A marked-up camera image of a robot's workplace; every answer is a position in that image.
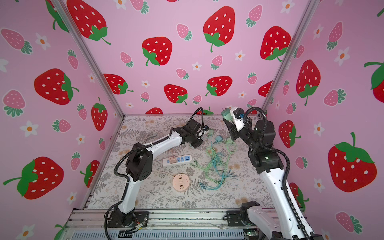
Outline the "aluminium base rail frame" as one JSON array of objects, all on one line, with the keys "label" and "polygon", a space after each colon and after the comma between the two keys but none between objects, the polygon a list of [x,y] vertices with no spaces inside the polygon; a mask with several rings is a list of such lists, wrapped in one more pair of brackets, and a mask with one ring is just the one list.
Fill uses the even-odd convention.
[{"label": "aluminium base rail frame", "polygon": [[283,238],[277,210],[256,202],[239,209],[138,209],[124,227],[104,210],[73,211],[57,240],[268,240]]}]

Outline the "pink plug adapter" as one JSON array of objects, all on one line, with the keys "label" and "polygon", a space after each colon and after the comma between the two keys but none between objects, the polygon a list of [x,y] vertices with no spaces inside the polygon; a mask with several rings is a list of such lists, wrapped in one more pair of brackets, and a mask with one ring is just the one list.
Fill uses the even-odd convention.
[{"label": "pink plug adapter", "polygon": [[177,163],[177,158],[176,158],[175,156],[170,157],[170,158],[169,158],[169,163],[170,163],[170,164],[175,164],[175,163]]}]

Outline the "round pink power socket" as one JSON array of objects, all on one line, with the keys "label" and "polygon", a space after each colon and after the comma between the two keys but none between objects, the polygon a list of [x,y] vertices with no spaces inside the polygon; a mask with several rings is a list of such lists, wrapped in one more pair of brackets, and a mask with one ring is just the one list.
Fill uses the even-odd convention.
[{"label": "round pink power socket", "polygon": [[190,178],[186,174],[178,174],[172,180],[175,191],[185,192],[190,187]]}]

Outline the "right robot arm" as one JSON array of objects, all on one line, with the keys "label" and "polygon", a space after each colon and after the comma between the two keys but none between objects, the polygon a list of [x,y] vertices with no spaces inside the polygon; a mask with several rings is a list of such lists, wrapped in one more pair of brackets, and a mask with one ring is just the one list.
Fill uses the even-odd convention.
[{"label": "right robot arm", "polygon": [[224,109],[221,113],[230,137],[240,139],[248,147],[248,157],[265,183],[272,198],[278,219],[267,215],[256,202],[242,204],[242,220],[259,229],[259,238],[266,240],[321,240],[309,225],[295,201],[287,178],[290,171],[288,156],[273,147],[276,136],[274,124],[265,112],[252,107]]}]

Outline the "white blue power strip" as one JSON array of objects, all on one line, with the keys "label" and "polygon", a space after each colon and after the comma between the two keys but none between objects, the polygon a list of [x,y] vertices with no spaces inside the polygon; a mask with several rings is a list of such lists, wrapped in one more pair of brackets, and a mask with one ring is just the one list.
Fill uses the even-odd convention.
[{"label": "white blue power strip", "polygon": [[191,155],[183,155],[183,156],[176,156],[177,163],[170,164],[169,158],[163,159],[163,166],[164,167],[173,167],[173,166],[179,166],[184,164],[189,164],[192,162],[193,158]]}]

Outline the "light green plug adapter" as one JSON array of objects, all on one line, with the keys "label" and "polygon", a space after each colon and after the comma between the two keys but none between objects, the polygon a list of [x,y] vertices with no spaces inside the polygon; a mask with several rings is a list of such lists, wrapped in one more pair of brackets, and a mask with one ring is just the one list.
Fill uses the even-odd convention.
[{"label": "light green plug adapter", "polygon": [[226,139],[226,145],[232,145],[234,143],[235,142],[231,138]]}]

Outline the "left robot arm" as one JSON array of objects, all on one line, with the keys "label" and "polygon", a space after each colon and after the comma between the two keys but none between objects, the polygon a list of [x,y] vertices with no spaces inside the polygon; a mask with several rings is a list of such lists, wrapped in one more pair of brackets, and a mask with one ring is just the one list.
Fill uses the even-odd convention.
[{"label": "left robot arm", "polygon": [[204,124],[203,109],[198,108],[182,127],[171,128],[164,137],[147,144],[136,143],[116,164],[114,174],[126,180],[121,200],[105,214],[105,227],[129,227],[136,221],[135,201],[141,185],[152,173],[153,160],[164,152],[186,143],[193,148],[203,143],[210,128]]}]

